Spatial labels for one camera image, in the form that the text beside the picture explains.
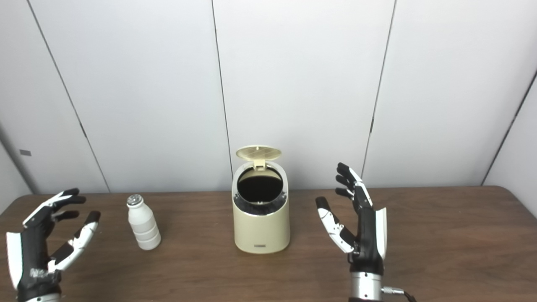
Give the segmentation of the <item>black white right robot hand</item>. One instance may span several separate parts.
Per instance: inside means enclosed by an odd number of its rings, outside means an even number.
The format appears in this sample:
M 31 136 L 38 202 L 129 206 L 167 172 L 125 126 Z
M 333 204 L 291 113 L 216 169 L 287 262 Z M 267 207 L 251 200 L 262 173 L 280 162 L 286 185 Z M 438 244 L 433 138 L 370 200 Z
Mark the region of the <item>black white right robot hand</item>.
M 357 234 L 353 234 L 333 214 L 325 197 L 315 203 L 321 222 L 332 241 L 347 254 L 352 273 L 384 274 L 387 251 L 387 210 L 375 210 L 363 180 L 351 167 L 339 162 L 336 180 L 343 188 L 334 191 L 352 202 L 357 214 Z

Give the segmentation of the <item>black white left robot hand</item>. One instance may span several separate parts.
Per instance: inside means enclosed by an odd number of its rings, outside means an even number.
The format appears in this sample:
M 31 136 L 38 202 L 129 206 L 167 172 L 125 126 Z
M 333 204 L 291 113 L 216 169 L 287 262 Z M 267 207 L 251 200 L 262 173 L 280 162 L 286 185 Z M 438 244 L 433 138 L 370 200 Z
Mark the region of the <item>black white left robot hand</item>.
M 73 238 L 52 254 L 47 239 L 58 222 L 79 216 L 79 211 L 65 211 L 64 206 L 85 202 L 79 189 L 64 190 L 36 207 L 23 221 L 23 231 L 6 233 L 8 271 L 19 302 L 60 301 L 62 273 L 86 250 L 101 212 L 91 211 Z

